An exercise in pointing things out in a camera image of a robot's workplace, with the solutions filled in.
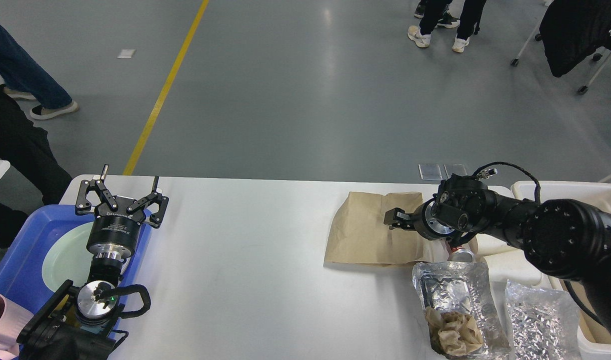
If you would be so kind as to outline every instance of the cable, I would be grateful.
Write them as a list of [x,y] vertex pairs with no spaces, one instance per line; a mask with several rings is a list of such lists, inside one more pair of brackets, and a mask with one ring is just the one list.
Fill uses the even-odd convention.
[[592,312],[585,305],[585,303],[582,302],[582,299],[580,299],[579,296],[577,296],[577,292],[575,292],[575,289],[573,289],[573,285],[570,283],[570,281],[565,280],[563,281],[563,284],[565,285],[565,289],[568,290],[568,292],[570,293],[572,300],[574,300],[574,302],[577,303],[580,309],[583,310],[583,312],[586,313],[586,315],[589,316],[593,321],[596,321],[598,325],[603,326],[599,317],[594,312]]
[[476,169],[474,173],[472,174],[472,176],[477,176],[477,174],[481,173],[481,171],[491,166],[509,166],[527,175],[527,177],[530,178],[530,180],[532,180],[534,184],[536,185],[536,187],[534,187],[534,202],[536,202],[537,204],[541,204],[541,184],[539,184],[539,180],[537,180],[536,177],[534,177],[531,173],[526,171],[524,168],[517,166],[511,162],[504,162],[504,161],[490,162],[489,164],[485,164],[484,166],[481,166],[478,169]]

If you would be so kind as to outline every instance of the black jacket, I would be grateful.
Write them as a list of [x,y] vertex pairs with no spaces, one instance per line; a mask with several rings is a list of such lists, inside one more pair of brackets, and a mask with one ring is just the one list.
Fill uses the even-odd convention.
[[554,0],[539,30],[550,71],[560,78],[611,43],[611,0]]

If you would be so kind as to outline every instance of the leg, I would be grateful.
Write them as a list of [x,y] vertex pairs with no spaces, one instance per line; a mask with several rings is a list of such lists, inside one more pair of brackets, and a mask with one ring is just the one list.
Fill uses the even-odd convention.
[[46,205],[59,203],[72,180],[52,155],[47,134],[34,127],[19,105],[0,92],[0,158],[41,191]]
[[47,109],[72,102],[70,95],[0,25],[0,75],[13,90],[29,92]]
[[456,37],[467,40],[475,32],[475,24],[481,18],[486,0],[465,0],[461,12],[461,25],[456,30]]
[[0,248],[10,248],[10,244],[21,230],[28,215],[0,203]]
[[419,23],[422,35],[430,34],[434,30],[443,12],[451,2],[452,0],[428,0],[425,15]]

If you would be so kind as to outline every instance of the crumpled paper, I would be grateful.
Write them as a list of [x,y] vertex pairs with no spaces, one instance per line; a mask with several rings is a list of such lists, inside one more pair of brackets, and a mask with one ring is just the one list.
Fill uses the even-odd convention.
[[418,192],[350,192],[332,220],[324,261],[384,267],[433,261],[429,240],[416,231],[384,225],[388,210],[413,212],[423,202]]
[[456,311],[441,313],[427,306],[425,319],[432,346],[438,351],[465,356],[484,346],[481,330],[470,314]]

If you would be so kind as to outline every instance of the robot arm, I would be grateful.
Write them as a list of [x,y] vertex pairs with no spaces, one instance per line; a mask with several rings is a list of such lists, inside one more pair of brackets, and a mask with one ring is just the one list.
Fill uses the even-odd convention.
[[579,281],[611,334],[611,214],[577,200],[538,203],[491,191],[475,176],[452,174],[412,213],[395,208],[384,224],[451,246],[488,234],[524,251],[544,274]]

